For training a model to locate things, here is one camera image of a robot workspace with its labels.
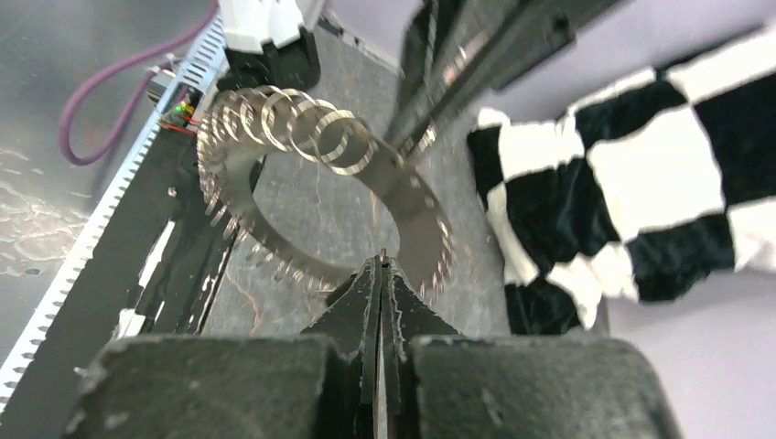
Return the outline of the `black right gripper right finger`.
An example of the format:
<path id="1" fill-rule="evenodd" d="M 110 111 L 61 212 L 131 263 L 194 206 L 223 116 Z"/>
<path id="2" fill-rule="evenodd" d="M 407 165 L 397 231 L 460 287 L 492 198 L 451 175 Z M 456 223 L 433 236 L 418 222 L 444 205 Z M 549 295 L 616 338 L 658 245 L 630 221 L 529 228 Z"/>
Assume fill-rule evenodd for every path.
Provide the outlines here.
<path id="1" fill-rule="evenodd" d="M 678 438 L 632 344 L 590 335 L 465 337 L 383 260 L 387 438 Z"/>

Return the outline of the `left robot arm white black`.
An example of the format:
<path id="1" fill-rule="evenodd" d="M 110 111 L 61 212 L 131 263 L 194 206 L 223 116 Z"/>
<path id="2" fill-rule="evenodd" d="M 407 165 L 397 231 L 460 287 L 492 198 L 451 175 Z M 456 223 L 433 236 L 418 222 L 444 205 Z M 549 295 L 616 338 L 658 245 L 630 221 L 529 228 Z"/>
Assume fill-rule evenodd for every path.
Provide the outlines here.
<path id="1" fill-rule="evenodd" d="M 388 143 L 414 155 L 482 94 L 501 91 L 573 43 L 617 1 L 425 1 L 404 31 Z M 320 66 L 295 1 L 220 1 L 228 80 L 311 89 Z"/>

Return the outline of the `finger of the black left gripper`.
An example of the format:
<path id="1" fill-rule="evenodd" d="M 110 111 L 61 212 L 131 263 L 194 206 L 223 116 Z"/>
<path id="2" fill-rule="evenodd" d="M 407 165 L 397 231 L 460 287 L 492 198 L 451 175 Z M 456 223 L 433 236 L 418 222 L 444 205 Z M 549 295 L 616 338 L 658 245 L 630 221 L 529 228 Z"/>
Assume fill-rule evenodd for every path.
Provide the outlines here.
<path id="1" fill-rule="evenodd" d="M 620 5 L 619 1 L 477 2 L 474 17 L 485 31 L 485 44 L 430 112 L 436 137 L 481 94 L 505 89 L 573 43 L 580 28 Z"/>
<path id="2" fill-rule="evenodd" d="M 404 32 L 401 78 L 384 135 L 403 158 L 436 137 L 430 114 L 485 44 L 477 1 L 424 1 Z"/>

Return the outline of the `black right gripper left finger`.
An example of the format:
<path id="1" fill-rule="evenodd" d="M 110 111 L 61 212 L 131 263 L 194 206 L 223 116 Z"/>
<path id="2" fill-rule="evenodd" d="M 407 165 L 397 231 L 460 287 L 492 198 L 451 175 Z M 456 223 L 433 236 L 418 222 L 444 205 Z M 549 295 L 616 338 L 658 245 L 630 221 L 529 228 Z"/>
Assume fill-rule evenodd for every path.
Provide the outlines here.
<path id="1" fill-rule="evenodd" d="M 292 336 L 142 336 L 87 368 L 65 438 L 372 438 L 383 265 Z"/>

